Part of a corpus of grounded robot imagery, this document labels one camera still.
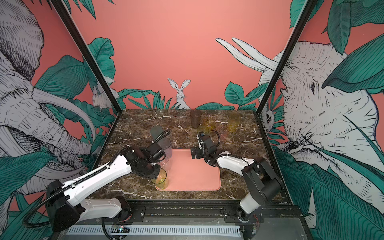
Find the pink square tray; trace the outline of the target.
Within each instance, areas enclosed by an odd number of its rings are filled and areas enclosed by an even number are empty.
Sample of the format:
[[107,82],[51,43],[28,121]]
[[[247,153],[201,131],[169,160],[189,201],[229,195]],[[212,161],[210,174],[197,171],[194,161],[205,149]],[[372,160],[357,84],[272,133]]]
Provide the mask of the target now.
[[218,191],[221,188],[220,170],[204,159],[192,159],[190,149],[172,149],[168,186],[158,191]]

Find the clear bluish tall glass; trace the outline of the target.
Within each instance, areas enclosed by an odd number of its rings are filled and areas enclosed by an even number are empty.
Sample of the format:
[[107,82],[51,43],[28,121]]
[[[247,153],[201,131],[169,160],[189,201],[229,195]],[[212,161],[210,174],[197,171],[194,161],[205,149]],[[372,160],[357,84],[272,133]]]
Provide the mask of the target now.
[[163,138],[158,142],[159,146],[163,149],[167,158],[172,157],[172,143],[168,138]]

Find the dark brown glass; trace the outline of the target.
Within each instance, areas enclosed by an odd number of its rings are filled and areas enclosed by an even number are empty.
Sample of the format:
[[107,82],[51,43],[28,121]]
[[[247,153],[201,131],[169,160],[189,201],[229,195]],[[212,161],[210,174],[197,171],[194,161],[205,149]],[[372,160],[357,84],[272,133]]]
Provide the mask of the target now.
[[190,119],[191,119],[191,127],[193,129],[197,129],[201,124],[202,112],[200,110],[191,110]]

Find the tall yellow glass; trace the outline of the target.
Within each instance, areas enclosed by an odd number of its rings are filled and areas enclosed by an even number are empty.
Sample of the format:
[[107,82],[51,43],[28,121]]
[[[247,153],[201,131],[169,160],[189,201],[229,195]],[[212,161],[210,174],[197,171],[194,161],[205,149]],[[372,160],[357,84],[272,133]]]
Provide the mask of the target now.
[[238,125],[241,121],[241,114],[238,111],[233,111],[229,113],[228,119],[228,131],[233,133],[236,131]]

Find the clear short glass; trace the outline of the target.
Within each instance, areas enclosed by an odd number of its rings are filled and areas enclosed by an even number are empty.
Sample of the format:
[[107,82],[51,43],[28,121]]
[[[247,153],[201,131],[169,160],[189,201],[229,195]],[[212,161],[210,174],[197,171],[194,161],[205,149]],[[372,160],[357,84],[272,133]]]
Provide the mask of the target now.
[[159,165],[168,173],[171,170],[172,162],[169,157],[166,157],[163,161],[159,162]]

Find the frosted teal glass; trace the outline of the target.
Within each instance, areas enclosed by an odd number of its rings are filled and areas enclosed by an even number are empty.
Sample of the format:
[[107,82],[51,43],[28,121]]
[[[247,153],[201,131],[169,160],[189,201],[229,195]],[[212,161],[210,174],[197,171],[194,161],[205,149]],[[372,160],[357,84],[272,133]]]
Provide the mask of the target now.
[[164,138],[163,134],[164,130],[161,126],[154,126],[151,128],[150,133],[154,139],[154,143]]

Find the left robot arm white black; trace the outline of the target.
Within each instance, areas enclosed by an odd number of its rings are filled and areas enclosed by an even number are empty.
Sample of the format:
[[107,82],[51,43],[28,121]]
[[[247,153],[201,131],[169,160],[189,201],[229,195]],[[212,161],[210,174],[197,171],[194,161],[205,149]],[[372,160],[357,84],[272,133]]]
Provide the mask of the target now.
[[97,218],[125,223],[133,217],[133,210],[124,197],[89,200],[88,196],[125,175],[156,179],[161,170],[159,162],[166,156],[156,143],[147,148],[122,147],[101,167],[63,184],[49,184],[46,199],[28,211],[23,226],[31,229],[50,225],[53,232],[61,232],[77,222]]

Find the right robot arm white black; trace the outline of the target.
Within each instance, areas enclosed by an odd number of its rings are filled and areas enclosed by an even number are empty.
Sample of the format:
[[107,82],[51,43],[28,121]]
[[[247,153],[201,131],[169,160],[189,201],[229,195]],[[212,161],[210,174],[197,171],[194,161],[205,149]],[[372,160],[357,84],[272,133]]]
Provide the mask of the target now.
[[212,166],[242,176],[249,193],[239,202],[237,216],[245,221],[256,209],[270,202],[282,189],[283,182],[265,158],[250,159],[219,149],[209,135],[197,134],[198,146],[191,148],[193,159],[204,159]]

